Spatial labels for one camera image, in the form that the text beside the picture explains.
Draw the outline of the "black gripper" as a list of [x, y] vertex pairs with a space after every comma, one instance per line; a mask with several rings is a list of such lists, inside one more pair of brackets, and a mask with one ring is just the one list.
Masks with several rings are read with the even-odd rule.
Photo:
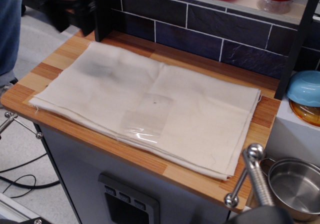
[[93, 0], [40, 0], [40, 6], [59, 32], [65, 31], [70, 26], [68, 10], [75, 15], [75, 22], [84, 36], [95, 29], [96, 5]]

